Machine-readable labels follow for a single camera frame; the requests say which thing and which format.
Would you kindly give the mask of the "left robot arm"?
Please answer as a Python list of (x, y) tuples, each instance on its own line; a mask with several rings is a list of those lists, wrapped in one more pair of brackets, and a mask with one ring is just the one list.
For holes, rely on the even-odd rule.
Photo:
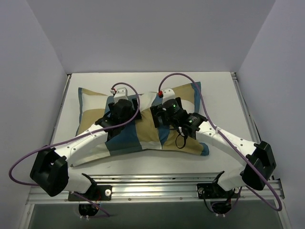
[(79, 193), (85, 200), (95, 197), (98, 188), (93, 178), (85, 173), (72, 172), (70, 166), (88, 156), (96, 146), (119, 135), (127, 123), (141, 117), (136, 98), (110, 103), (109, 109), (109, 112), (75, 139), (38, 152), (30, 177), (49, 196), (69, 191)]

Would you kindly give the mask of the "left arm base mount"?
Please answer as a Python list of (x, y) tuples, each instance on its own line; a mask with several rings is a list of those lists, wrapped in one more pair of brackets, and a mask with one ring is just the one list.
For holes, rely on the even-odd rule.
[(98, 185), (94, 194), (93, 200), (95, 201), (110, 201), (112, 199), (112, 186)]

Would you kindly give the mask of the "blue tan white checked pillowcase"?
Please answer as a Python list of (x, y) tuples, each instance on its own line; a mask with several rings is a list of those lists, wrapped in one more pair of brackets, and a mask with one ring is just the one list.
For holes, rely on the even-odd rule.
[[(103, 117), (109, 111), (108, 104), (114, 101), (112, 96), (85, 88), (78, 89), (78, 99), (80, 115), (77, 135)], [(162, 103), (162, 99), (156, 93), (141, 94), (140, 102), (141, 119), (132, 121), (119, 135), (95, 147), (92, 154), (105, 157), (157, 149), (181, 151), (200, 156), (209, 155), (209, 147), (205, 143), (199, 143), (190, 137), (183, 140), (176, 131), (170, 130), (169, 126), (155, 128), (150, 107)]]

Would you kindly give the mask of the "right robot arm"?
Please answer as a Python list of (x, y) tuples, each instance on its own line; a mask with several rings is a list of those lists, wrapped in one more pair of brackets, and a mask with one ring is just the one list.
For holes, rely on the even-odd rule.
[(217, 197), (243, 186), (263, 190), (265, 181), (276, 168), (270, 144), (265, 141), (247, 141), (219, 127), (212, 127), (206, 117), (184, 110), (179, 97), (153, 105), (150, 110), (155, 127), (170, 125), (184, 139), (192, 138), (198, 143), (210, 144), (240, 163), (240, 168), (218, 175), (211, 186), (213, 194)]

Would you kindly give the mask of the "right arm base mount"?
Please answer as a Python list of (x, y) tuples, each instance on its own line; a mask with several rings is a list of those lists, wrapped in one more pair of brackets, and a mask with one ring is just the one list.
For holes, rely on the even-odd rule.
[(224, 191), (218, 184), (214, 183), (198, 183), (196, 187), (199, 199), (229, 199), (238, 196), (236, 189)]

